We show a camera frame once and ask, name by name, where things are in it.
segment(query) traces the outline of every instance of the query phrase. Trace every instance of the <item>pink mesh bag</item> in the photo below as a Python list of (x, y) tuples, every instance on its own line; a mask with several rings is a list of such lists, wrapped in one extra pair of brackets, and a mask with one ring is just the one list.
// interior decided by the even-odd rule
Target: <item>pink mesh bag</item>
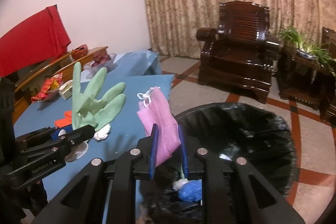
[(169, 104), (158, 87), (152, 90), (151, 102), (145, 107), (139, 102), (140, 110), (137, 112), (147, 136), (152, 133), (153, 124), (159, 127), (159, 139), (157, 142), (156, 166), (169, 159), (172, 153), (181, 144), (177, 121), (170, 113)]

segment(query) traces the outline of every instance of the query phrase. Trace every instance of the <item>chair backrest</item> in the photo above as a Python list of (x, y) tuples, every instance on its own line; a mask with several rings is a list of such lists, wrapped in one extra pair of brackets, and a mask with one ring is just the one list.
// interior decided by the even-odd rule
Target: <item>chair backrest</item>
[(326, 48), (332, 58), (336, 58), (336, 32), (326, 27), (322, 28), (322, 48)]
[(224, 33), (232, 42), (257, 46), (265, 42), (268, 29), (268, 7), (242, 1), (231, 1), (219, 5), (218, 33)]

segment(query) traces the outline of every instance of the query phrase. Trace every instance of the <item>screw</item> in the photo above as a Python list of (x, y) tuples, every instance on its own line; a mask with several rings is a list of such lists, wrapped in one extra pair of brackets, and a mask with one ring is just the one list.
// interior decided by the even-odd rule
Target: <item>screw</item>
[(208, 150), (206, 150), (205, 148), (199, 148), (197, 149), (197, 153), (199, 153), (200, 155), (206, 155), (208, 153)]
[(245, 158), (243, 158), (243, 157), (239, 157), (237, 160), (236, 160), (236, 162), (238, 163), (238, 164), (240, 164), (240, 165), (244, 165), (244, 164), (246, 164), (246, 159)]
[(95, 159), (93, 159), (93, 160), (91, 161), (91, 164), (92, 164), (93, 166), (98, 166), (98, 165), (101, 164), (101, 159), (99, 159), (99, 158), (95, 158)]
[(137, 149), (137, 148), (134, 148), (130, 151), (131, 155), (133, 155), (133, 156), (139, 155), (140, 152), (141, 152), (140, 149)]

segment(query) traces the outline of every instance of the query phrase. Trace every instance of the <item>dark brown wooden chair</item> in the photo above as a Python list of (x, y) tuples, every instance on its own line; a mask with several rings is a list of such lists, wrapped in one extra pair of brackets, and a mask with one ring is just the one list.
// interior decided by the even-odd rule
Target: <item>dark brown wooden chair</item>
[(253, 90), (266, 103), (279, 42), (268, 36), (269, 9), (253, 2), (219, 5), (219, 27), (201, 28), (199, 83), (212, 81)]
[[(336, 32), (332, 29), (322, 28), (321, 46), (328, 49), (332, 58), (336, 58)], [(334, 71), (336, 71), (336, 62), (333, 62)], [(336, 89), (335, 77), (325, 76), (325, 96), (320, 103), (320, 117), (328, 121), (331, 117), (336, 116)]]

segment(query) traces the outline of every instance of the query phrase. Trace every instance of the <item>black plastic bag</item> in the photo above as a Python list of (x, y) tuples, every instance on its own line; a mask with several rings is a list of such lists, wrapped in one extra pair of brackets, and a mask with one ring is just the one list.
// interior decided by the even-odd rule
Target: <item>black plastic bag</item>
[[(280, 116), (242, 103), (213, 103), (186, 110), (175, 119), (184, 133), (197, 137), (204, 148), (231, 159), (245, 157), (283, 196), (288, 194), (294, 178), (296, 154), (290, 130)], [(142, 187), (141, 182), (144, 205), (156, 224), (200, 223), (198, 203), (194, 207), (186, 204), (185, 208), (167, 191), (179, 178), (179, 172), (180, 157), (176, 151), (172, 158), (156, 168), (154, 180), (145, 182), (146, 187)], [(155, 198), (149, 197), (146, 188), (155, 189)], [(240, 188), (239, 183), (231, 184), (234, 189), (231, 195), (236, 207), (245, 211)]]

